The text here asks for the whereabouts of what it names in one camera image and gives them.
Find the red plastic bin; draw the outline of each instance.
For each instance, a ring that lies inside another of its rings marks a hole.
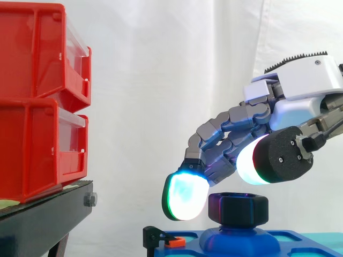
[[[91,104],[91,49],[64,6],[0,2],[0,97],[49,97],[69,112]]]
[[[0,99],[0,199],[27,202],[87,175],[88,119],[53,99]]]

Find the gear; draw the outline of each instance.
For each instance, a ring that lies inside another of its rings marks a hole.
[[[271,72],[271,71],[277,69],[278,67],[281,67],[284,64],[289,63],[291,61],[295,61],[295,60],[298,60],[298,59],[301,59],[301,58],[306,58],[306,57],[319,56],[319,55],[327,55],[327,52],[326,51],[325,52],[317,52],[317,53],[308,54],[308,55],[302,54],[302,55],[297,55],[297,56],[293,56],[293,57],[290,57],[290,58],[283,59],[282,62],[280,62],[280,63],[278,63],[276,65],[273,65],[273,66],[269,67],[268,69],[264,70],[264,74],[266,74],[268,72]]]

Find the white backdrop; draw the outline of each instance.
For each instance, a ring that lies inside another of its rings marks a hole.
[[[206,210],[172,222],[160,206],[187,140],[237,105],[237,87],[290,55],[327,50],[343,63],[340,0],[61,0],[93,50],[89,176],[99,202],[70,234],[66,257],[145,256],[142,228],[202,230]],[[263,227],[343,232],[343,136],[302,178],[250,186],[236,175],[211,188],[265,195]]]

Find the black cap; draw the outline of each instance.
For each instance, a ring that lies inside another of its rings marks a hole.
[[[268,198],[246,193],[210,194],[208,216],[229,228],[254,228],[268,222]]]

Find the screw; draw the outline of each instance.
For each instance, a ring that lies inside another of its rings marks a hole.
[[[98,202],[98,194],[97,193],[89,193],[87,196],[85,196],[85,206],[87,207],[95,207]]]

